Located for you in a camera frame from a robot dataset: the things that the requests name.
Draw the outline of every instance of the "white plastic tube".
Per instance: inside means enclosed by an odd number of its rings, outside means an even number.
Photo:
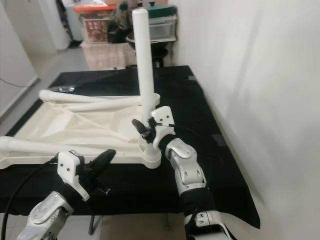
[[[152,69],[149,17],[146,9],[140,8],[132,12],[133,33],[135,40],[135,54],[141,96],[142,121],[148,126],[151,112],[156,108],[154,99],[154,74]],[[147,162],[161,163],[161,153],[156,151],[152,144],[145,143],[143,158]]]
[[[55,155],[58,152],[65,152],[71,150],[75,150],[81,155],[94,156],[97,156],[105,151],[103,149],[97,148],[63,144],[51,144],[37,141],[19,140],[11,136],[0,136],[0,153],[18,152]]]
[[[153,101],[156,104],[159,104],[160,95],[157,93],[154,93]],[[129,106],[136,106],[136,105],[142,105],[142,104],[143,102],[142,102],[141,96],[131,96],[131,97],[108,100],[108,101],[99,101],[99,102],[92,102],[92,103],[70,105],[70,106],[66,106],[65,109],[71,112],[83,112],[83,111],[102,110],[102,109],[109,109],[109,108],[129,107]]]
[[[50,90],[40,90],[39,98],[42,101],[60,101],[60,102],[69,102],[69,103],[96,103],[102,101],[110,101],[109,99],[93,96],[82,96],[62,92],[54,92]]]

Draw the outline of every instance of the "red lid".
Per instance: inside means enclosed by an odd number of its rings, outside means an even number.
[[[106,10],[113,10],[115,9],[115,5],[107,5],[107,4],[81,4],[78,6],[74,6],[73,10],[75,12],[93,12],[93,11],[106,11]]]

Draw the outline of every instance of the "white vertical pole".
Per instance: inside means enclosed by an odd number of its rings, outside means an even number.
[[[134,10],[132,12],[132,21],[142,102],[142,121],[144,125],[148,126],[147,120],[151,118],[151,112],[156,109],[148,11],[143,8]],[[160,164],[161,153],[156,151],[151,143],[145,144],[143,158],[148,162],[157,162],[152,167],[156,168]]]

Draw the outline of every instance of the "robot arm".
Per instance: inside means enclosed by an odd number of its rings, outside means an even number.
[[[175,182],[184,212],[188,240],[231,240],[220,212],[216,210],[204,172],[197,162],[195,149],[176,136],[170,125],[174,119],[170,107],[152,112],[149,127],[138,120],[132,123],[147,143],[161,150],[174,169]]]
[[[85,166],[84,157],[75,151],[59,152],[58,174],[65,184],[31,210],[26,227],[17,239],[56,240],[74,208],[87,201],[88,193],[98,186],[97,177],[115,154],[115,150],[109,149]]]

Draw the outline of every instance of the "black table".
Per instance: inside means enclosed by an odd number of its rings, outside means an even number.
[[[137,69],[61,73],[54,86],[76,85],[74,94],[87,96],[139,95]],[[189,132],[177,128],[176,134],[199,152],[220,157],[198,155],[198,162],[208,178],[216,207],[259,228],[260,218],[248,186],[212,115],[203,90],[188,66],[154,69],[154,89],[161,95],[161,106],[170,106],[177,125],[198,133],[201,142]],[[42,104],[38,100],[8,133],[13,136]],[[0,212],[15,186],[36,165],[12,165],[0,171]],[[111,164],[100,182],[110,188],[108,196],[95,191],[83,202],[75,215],[115,215],[136,213],[179,213],[178,191],[174,171],[162,157],[161,165],[148,169],[142,164]],[[28,215],[51,191],[61,186],[57,166],[49,165],[34,176],[15,199],[11,214]]]

